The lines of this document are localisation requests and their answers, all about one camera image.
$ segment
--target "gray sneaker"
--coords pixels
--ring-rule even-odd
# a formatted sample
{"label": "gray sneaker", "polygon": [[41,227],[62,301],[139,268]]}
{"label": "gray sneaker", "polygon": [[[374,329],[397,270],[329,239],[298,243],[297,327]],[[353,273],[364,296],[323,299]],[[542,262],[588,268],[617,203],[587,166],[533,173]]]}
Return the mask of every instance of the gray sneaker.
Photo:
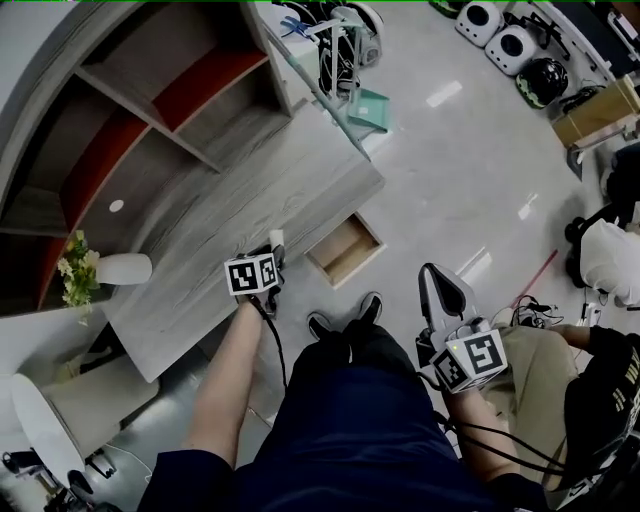
{"label": "gray sneaker", "polygon": [[307,317],[307,325],[309,326],[309,332],[311,333],[311,336],[313,336],[318,341],[321,338],[324,338],[331,331],[333,331],[329,319],[322,313],[318,313],[317,311],[309,314],[309,316]]}
{"label": "gray sneaker", "polygon": [[375,324],[382,314],[382,295],[378,292],[369,292],[360,304],[358,320]]}

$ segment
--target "concrete floor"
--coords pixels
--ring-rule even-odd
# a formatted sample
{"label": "concrete floor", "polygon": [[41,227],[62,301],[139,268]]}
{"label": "concrete floor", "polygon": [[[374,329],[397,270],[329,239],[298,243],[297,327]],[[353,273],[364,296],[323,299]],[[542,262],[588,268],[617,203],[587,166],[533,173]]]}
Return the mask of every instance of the concrete floor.
{"label": "concrete floor", "polygon": [[[602,206],[593,156],[585,162],[581,183],[565,165],[564,149],[545,116],[531,110],[512,79],[427,3],[375,7],[385,22],[385,54],[362,79],[365,87],[392,98],[394,128],[372,152],[386,186],[360,214],[387,248],[338,290],[306,258],[286,269],[276,325],[289,372],[313,341],[307,314],[321,310],[344,325],[370,290],[384,298],[380,324],[417,363],[414,339],[425,326],[417,274],[429,261],[459,271],[491,316],[509,305],[557,250],[530,292],[541,302],[557,304],[571,322],[578,320],[584,300],[563,272],[568,249],[563,229],[575,216],[591,215]],[[431,107],[428,98],[452,82],[460,85],[459,92]],[[633,329],[633,314],[612,302],[601,323]],[[213,355],[224,330],[221,325],[168,372],[162,398],[115,444],[150,466],[157,452],[179,447],[206,362],[200,350]],[[586,354],[576,352],[576,357],[580,366],[588,361]],[[259,417],[250,415],[242,439],[246,460],[268,432],[260,418],[273,419],[281,387],[275,342],[265,331],[250,399]],[[437,393],[432,398],[443,407]],[[126,455],[112,455],[127,477],[118,487],[128,487],[106,496],[130,510],[141,496],[146,473]]]}

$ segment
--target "white wall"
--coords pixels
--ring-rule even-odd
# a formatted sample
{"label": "white wall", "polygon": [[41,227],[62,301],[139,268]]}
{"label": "white wall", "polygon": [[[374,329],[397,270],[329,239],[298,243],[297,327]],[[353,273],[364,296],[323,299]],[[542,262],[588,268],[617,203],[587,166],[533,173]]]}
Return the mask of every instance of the white wall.
{"label": "white wall", "polygon": [[107,323],[98,307],[88,327],[78,323],[81,316],[79,309],[60,309],[0,319],[0,453],[29,448],[13,410],[10,377],[21,370],[49,381],[56,364],[90,345]]}

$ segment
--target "white cable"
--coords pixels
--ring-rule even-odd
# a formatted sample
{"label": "white cable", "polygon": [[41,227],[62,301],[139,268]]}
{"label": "white cable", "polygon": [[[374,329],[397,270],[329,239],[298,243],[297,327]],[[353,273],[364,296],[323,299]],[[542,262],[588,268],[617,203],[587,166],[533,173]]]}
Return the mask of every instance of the white cable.
{"label": "white cable", "polygon": [[153,472],[151,471],[151,468],[149,468],[149,466],[147,466],[144,462],[142,462],[142,460],[140,460],[140,458],[135,453],[132,453],[129,450],[125,450],[123,448],[118,448],[117,446],[113,446],[112,444],[109,444],[109,443],[105,444],[105,446],[108,446],[109,448],[113,448],[114,450],[118,450],[119,452],[131,455],[140,464],[142,464],[146,468],[146,470],[149,472],[149,474],[144,477],[144,481],[149,483],[149,480],[151,480],[151,475],[153,474]]}

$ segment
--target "shoe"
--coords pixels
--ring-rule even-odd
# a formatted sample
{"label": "shoe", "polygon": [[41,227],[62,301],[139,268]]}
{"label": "shoe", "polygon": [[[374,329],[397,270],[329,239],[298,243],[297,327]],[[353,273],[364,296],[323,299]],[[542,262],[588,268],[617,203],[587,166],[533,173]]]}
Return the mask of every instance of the shoe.
{"label": "shoe", "polygon": [[360,304],[358,320],[364,320],[375,324],[382,315],[382,295],[378,292],[369,292]]}
{"label": "shoe", "polygon": [[311,336],[320,341],[329,334],[333,329],[331,328],[331,322],[322,313],[314,311],[307,317],[307,325],[309,326],[309,332]]}
{"label": "shoe", "polygon": [[511,327],[511,320],[513,320],[513,308],[501,309],[491,320],[491,327],[493,329]]}

